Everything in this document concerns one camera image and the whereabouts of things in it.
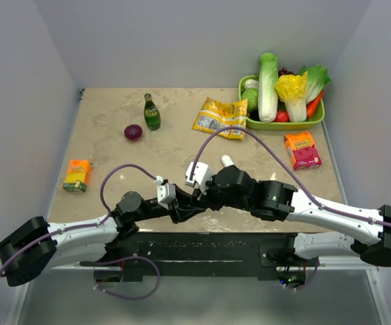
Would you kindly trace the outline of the green lettuce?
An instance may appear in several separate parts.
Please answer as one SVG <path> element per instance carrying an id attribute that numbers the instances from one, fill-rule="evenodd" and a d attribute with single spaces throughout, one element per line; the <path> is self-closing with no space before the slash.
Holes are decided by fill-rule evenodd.
<path id="1" fill-rule="evenodd" d="M 317 96 L 331 82 L 331 79 L 328 75 L 328 69 L 322 65 L 311 67 L 303 66 L 300 74 L 303 76 L 305 73 L 307 73 L 305 101 L 309 104 L 317 98 Z"/>

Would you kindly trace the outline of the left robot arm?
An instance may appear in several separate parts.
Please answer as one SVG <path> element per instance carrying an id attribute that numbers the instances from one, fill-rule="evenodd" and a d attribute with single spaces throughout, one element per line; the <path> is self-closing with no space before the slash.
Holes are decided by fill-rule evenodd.
<path id="1" fill-rule="evenodd" d="M 98 261 L 113 265 L 119 258 L 115 244 L 136 234 L 137 222 L 170 217 L 173 223 L 183 223 L 207 208 L 199 191 L 176 189 L 151 199 L 130 191 L 103 217 L 73 223 L 33 217 L 0 242 L 0 277 L 15 287 L 56 266 Z"/>

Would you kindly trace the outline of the red tomato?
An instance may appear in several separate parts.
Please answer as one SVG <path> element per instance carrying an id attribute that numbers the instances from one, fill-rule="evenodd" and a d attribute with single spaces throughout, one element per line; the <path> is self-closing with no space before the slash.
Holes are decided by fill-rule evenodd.
<path id="1" fill-rule="evenodd" d="M 274 121 L 276 123 L 287 123 L 290 119 L 285 110 L 278 110 Z"/>

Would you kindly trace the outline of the yellow leaf cabbage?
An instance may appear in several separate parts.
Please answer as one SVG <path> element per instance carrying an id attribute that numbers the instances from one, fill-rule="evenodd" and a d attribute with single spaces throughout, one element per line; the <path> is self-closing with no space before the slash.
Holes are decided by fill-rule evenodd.
<path id="1" fill-rule="evenodd" d="M 274 88 L 278 98 L 284 103 L 289 120 L 293 123 L 304 122 L 306 114 L 306 86 L 308 73 L 303 75 L 283 75 L 278 78 Z"/>

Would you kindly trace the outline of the round green cabbage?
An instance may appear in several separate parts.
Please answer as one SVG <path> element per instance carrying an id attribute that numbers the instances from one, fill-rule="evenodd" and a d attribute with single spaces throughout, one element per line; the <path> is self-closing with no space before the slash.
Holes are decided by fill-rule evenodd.
<path id="1" fill-rule="evenodd" d="M 241 99 L 248 101 L 248 112 L 252 112 L 258 108 L 258 90 L 256 88 L 245 89 L 241 95 Z"/>

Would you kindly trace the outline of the purple red onion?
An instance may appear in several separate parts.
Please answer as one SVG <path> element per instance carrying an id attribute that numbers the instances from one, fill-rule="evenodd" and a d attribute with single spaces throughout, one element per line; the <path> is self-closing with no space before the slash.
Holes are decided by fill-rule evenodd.
<path id="1" fill-rule="evenodd" d="M 143 135 L 143 129 L 140 125 L 132 124 L 128 125 L 124 129 L 124 136 L 129 141 L 137 141 L 139 140 Z"/>

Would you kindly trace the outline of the yellow snack bag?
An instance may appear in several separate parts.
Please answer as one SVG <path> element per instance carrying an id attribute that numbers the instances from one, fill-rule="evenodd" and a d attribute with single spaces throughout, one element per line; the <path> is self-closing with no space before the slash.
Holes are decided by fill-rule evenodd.
<path id="1" fill-rule="evenodd" d="M 230 126 L 245 129 L 247 108 L 247 100 L 225 104 L 207 97 L 192 129 L 204 133 L 214 133 Z"/>

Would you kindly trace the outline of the pink orange snack box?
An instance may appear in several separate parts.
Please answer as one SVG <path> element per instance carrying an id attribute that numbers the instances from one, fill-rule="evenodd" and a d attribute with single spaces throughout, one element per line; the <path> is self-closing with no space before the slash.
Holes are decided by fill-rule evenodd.
<path id="1" fill-rule="evenodd" d="M 308 131 L 285 135 L 284 144 L 293 170 L 315 169 L 322 165 L 315 141 Z"/>

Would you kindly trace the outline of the green glass bottle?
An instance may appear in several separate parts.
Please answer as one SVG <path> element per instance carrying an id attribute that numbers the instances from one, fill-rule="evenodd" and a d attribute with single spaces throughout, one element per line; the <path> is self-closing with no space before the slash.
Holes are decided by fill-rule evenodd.
<path id="1" fill-rule="evenodd" d="M 161 126 L 161 116 L 159 109 L 152 100 L 152 95 L 146 93 L 144 95 L 145 106 L 143 109 L 144 119 L 147 125 L 147 128 L 151 131 L 155 131 Z"/>

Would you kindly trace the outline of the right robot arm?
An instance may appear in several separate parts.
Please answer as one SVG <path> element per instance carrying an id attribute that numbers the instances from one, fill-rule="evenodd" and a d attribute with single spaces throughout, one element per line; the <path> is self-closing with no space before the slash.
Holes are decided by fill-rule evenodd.
<path id="1" fill-rule="evenodd" d="M 230 165 L 218 173 L 202 162 L 192 162 L 185 183 L 197 187 L 198 200 L 212 210 L 232 207 L 264 221 L 293 221 L 327 229 L 321 234 L 295 236 L 280 250 L 289 266 L 303 259 L 352 255 L 361 261 L 391 267 L 391 206 L 360 209 L 313 197 L 280 181 L 256 181 L 245 171 Z"/>

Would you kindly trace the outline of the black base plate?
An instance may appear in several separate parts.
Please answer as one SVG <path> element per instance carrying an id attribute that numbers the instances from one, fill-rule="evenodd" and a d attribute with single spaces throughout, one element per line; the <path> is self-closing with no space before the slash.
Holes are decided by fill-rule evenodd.
<path id="1" fill-rule="evenodd" d="M 145 276 L 162 277 L 249 277 L 277 280 L 296 268 L 300 280 L 305 261 L 294 254 L 294 233 L 266 232 L 139 232 L 106 245 L 106 253 L 96 262 L 81 265 L 121 267 L 125 281 Z"/>

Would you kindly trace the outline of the white earbud charging case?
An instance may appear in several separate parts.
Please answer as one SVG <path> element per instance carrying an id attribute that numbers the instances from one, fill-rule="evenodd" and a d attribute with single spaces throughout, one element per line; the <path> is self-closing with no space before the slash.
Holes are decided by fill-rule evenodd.
<path id="1" fill-rule="evenodd" d="M 221 156 L 221 163 L 224 167 L 229 167 L 234 165 L 234 162 L 232 161 L 231 157 L 228 155 Z"/>

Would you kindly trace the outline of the dark red grapes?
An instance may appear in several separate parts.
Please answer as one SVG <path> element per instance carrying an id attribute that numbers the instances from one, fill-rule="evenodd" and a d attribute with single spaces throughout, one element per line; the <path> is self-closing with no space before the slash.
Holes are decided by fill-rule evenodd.
<path id="1" fill-rule="evenodd" d="M 281 70 L 278 71 L 278 77 L 282 77 L 284 75 L 294 75 L 294 73 L 287 68 L 282 68 Z"/>

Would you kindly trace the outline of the green plastic basket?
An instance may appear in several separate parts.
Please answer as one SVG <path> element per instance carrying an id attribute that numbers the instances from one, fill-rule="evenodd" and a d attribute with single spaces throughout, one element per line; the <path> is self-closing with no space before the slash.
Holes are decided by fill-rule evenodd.
<path id="1" fill-rule="evenodd" d="M 265 130 L 265 131 L 293 131 L 293 130 L 308 130 L 323 121 L 325 118 L 325 106 L 323 100 L 320 100 L 315 114 L 308 120 L 301 123 L 293 122 L 271 122 L 263 123 L 261 121 L 256 121 L 250 116 L 247 116 L 246 127 L 254 130 Z"/>

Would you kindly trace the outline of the orange yellow juice carton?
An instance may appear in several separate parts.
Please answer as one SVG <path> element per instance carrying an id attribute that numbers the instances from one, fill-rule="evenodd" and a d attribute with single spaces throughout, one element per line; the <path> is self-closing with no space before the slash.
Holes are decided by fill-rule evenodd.
<path id="1" fill-rule="evenodd" d="M 71 160 L 63 182 L 67 192 L 86 192 L 93 167 L 89 160 Z"/>

